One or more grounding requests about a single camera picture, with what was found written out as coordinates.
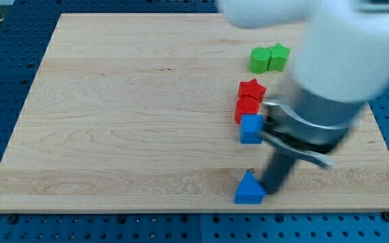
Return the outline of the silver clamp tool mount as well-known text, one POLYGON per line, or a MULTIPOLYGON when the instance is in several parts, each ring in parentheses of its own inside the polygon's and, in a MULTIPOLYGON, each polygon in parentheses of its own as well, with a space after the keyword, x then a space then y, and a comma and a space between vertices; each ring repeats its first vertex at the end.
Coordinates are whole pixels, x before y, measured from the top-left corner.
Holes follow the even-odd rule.
POLYGON ((263 100, 266 125, 260 137, 275 148, 269 165, 290 169, 302 160, 332 167, 328 153, 351 130, 363 106, 319 96, 286 75, 277 91, 263 100))

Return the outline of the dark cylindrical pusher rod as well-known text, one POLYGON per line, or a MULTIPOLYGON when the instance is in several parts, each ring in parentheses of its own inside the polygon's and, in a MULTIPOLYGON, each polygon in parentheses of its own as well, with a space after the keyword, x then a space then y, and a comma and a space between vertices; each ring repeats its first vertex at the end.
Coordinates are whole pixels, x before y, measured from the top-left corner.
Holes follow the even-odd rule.
POLYGON ((267 194, 276 194, 280 190, 295 164, 296 159, 294 157, 285 155, 278 150, 274 152, 261 180, 267 194))

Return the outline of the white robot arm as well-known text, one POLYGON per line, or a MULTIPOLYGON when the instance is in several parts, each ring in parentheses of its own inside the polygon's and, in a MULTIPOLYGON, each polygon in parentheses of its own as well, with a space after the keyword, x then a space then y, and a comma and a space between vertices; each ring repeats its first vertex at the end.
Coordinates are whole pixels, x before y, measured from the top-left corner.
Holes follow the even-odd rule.
POLYGON ((331 167, 328 153, 389 86, 389 1, 222 0, 217 8, 238 28, 308 23, 279 89, 263 102, 259 136, 275 149, 261 181, 267 193, 298 160, 331 167))

